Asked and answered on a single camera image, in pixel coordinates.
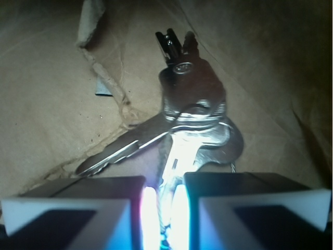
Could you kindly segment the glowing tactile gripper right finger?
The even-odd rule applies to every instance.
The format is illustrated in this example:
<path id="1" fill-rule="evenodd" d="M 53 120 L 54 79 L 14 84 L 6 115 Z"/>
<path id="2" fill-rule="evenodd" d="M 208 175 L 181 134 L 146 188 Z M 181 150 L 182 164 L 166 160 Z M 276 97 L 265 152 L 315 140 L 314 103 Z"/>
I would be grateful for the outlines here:
<path id="1" fill-rule="evenodd" d="M 331 249 L 329 189 L 276 173 L 187 173 L 175 249 Z"/>

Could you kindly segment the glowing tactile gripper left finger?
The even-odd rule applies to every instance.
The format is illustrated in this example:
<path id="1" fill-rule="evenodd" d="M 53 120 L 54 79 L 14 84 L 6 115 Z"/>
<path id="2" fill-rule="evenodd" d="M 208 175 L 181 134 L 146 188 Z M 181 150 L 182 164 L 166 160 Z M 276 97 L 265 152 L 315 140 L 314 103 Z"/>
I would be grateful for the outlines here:
<path id="1" fill-rule="evenodd" d="M 1 249 L 158 249 L 145 178 L 58 179 L 1 201 Z"/>

